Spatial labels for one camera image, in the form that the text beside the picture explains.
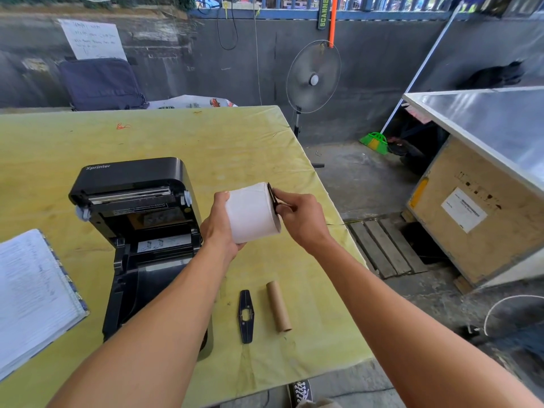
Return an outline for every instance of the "orange tube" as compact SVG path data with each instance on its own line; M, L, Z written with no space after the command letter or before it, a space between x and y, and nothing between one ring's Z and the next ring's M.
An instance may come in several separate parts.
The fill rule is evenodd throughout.
M336 29L336 6L338 5L338 0L332 0L331 6L331 27L329 30L329 47L333 48L335 46L335 29Z

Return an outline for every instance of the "wooden pallet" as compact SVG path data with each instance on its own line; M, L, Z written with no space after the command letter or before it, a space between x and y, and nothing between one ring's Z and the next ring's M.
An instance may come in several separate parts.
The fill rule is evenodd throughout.
M369 268L383 279L426 272L427 267L390 219L371 219L348 225Z

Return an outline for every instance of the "yellow tablecloth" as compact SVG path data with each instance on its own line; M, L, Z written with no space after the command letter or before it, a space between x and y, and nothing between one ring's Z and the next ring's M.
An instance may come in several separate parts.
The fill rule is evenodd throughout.
M63 112L0 116L0 240L41 229L91 314L0 383L0 406L41 407L100 343L113 249L76 218L67 194L81 167L175 156L203 217L213 193L270 182L322 203L333 236L363 259L278 107ZM277 334L265 284L279 281L293 330ZM239 292L255 308L242 345ZM184 406L199 407L349 367L371 356L332 284L285 229L250 242L232 262L213 311L214 348Z

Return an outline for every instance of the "person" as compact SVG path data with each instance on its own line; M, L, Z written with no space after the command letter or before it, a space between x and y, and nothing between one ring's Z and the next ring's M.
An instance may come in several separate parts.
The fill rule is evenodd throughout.
M312 195L274 189L291 237L329 276L407 407L544 407L498 363L389 288L334 240ZM204 243L153 301L61 386L50 408L172 407L187 391L215 296L242 248L216 193Z

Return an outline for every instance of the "wooden crate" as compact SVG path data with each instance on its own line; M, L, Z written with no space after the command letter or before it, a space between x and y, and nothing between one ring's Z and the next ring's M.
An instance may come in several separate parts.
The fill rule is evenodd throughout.
M456 221L442 206L454 191L462 195L459 190L469 200L452 198L466 207L473 223L485 217L468 232L458 224L469 228L465 216L455 214ZM451 198L448 203L451 210ZM407 206L474 287L544 274L543 199L454 137Z

